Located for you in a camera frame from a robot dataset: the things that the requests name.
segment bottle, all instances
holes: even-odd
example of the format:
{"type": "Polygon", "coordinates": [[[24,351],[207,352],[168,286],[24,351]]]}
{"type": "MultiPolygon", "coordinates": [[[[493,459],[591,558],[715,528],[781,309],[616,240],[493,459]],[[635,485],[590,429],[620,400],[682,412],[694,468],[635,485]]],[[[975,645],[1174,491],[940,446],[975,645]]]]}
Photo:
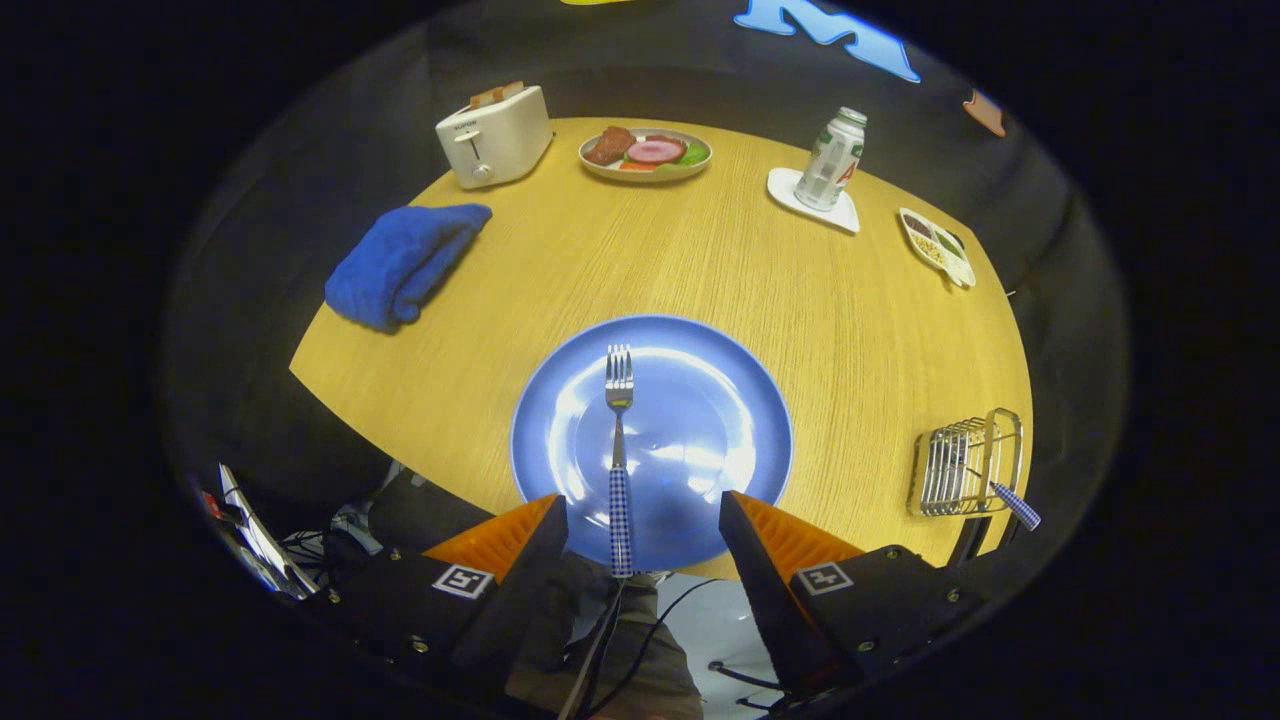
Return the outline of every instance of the bottle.
{"type": "Polygon", "coordinates": [[[865,140],[867,115],[841,108],[813,143],[809,167],[796,183],[796,200],[824,213],[835,208],[858,169],[865,140]]]}

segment toast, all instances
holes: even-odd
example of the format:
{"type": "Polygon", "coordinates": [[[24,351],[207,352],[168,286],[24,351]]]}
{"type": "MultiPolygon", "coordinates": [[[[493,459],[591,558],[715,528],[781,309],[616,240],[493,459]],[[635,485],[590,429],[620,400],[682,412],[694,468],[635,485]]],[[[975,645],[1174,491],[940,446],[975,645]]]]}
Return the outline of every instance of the toast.
{"type": "Polygon", "coordinates": [[[508,97],[515,97],[520,91],[525,90],[525,83],[522,81],[516,81],[502,87],[495,87],[493,90],[486,90],[480,95],[471,96],[471,110],[477,110],[485,105],[493,105],[494,102],[502,102],[508,97]]]}

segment blue towel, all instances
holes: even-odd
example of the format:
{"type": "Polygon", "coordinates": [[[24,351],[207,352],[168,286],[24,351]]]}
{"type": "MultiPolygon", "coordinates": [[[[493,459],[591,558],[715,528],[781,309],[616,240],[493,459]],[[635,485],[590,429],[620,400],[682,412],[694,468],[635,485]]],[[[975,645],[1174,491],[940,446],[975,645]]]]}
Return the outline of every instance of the blue towel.
{"type": "Polygon", "coordinates": [[[329,277],[325,302],[383,332],[412,323],[419,305],[492,217],[484,205],[387,213],[329,277]]]}

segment wire rack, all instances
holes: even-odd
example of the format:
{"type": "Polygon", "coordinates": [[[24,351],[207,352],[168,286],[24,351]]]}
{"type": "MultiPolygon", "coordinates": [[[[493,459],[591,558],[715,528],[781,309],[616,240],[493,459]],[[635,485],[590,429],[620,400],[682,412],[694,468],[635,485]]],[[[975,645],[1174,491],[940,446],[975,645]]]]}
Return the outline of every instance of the wire rack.
{"type": "Polygon", "coordinates": [[[1009,506],[992,483],[1018,493],[1021,474],[1023,421],[997,407],[986,419],[960,420],[916,439],[908,506],[927,518],[997,512],[1009,506]]]}

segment blue letter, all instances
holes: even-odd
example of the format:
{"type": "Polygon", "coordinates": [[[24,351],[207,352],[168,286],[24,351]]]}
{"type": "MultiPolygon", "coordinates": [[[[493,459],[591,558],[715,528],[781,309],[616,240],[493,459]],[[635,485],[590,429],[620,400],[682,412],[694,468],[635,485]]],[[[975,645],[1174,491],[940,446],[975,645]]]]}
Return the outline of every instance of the blue letter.
{"type": "Polygon", "coordinates": [[[746,14],[735,15],[733,22],[773,35],[795,35],[796,28],[782,19],[782,10],[786,10],[818,45],[831,45],[849,33],[855,33],[854,41],[845,45],[846,53],[902,79],[920,82],[920,76],[906,63],[906,47],[901,40],[852,15],[844,13],[828,15],[809,0],[751,0],[746,14]]]}

